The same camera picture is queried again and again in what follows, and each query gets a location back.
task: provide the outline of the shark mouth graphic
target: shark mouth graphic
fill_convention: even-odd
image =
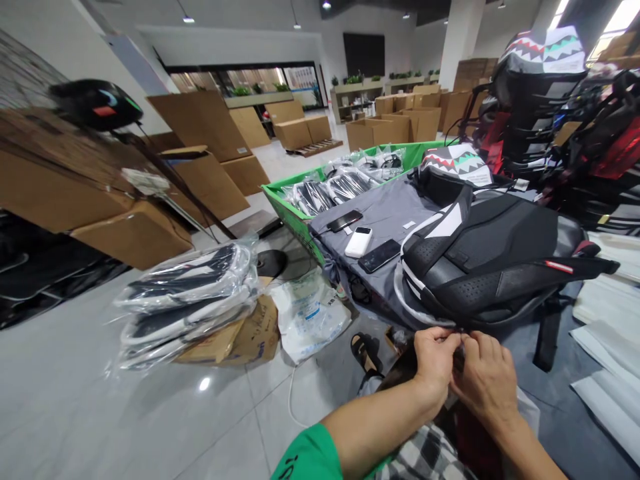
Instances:
[[[528,37],[522,37],[507,47],[500,61],[510,54],[515,54],[528,62],[544,63],[562,60],[579,51],[582,51],[582,46],[574,35],[567,35],[550,45],[540,45]]]
[[[482,158],[466,153],[455,159],[444,159],[438,155],[430,154],[423,160],[424,166],[435,167],[444,172],[468,173],[485,165]]]

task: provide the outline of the hand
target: hand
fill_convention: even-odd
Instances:
[[[490,434],[512,428],[521,416],[511,352],[495,338],[478,331],[462,337],[465,368],[462,375],[454,373],[452,390]]]
[[[426,392],[425,400],[433,404],[436,413],[447,399],[453,371],[453,352],[460,346],[459,333],[442,327],[432,327],[415,333],[413,344],[418,360],[414,382]]]

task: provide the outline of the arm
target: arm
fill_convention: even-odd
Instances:
[[[566,479],[518,412],[511,352],[477,331],[463,335],[463,341],[464,372],[454,373],[451,388],[512,462],[519,478]]]
[[[458,333],[440,327],[415,334],[415,377],[389,390],[358,398],[330,413],[327,428],[344,478],[362,478],[433,420],[447,398]]]

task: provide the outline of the wooden pallet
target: wooden pallet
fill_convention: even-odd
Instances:
[[[312,143],[311,145],[307,145],[306,147],[300,148],[298,150],[287,150],[287,153],[290,155],[302,155],[303,157],[310,157],[315,155],[316,153],[324,152],[325,150],[331,150],[332,148],[339,147],[342,145],[342,140],[329,139],[322,140],[318,143]]]

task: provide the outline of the stack of plastic-wrapped bags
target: stack of plastic-wrapped bags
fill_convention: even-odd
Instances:
[[[353,152],[324,166],[325,181],[312,172],[302,182],[283,187],[283,194],[290,204],[314,217],[400,175],[404,154],[404,149],[392,152],[390,146],[378,147],[373,156]]]
[[[127,312],[118,366],[147,369],[253,312],[256,239],[186,253],[154,267],[116,298]]]

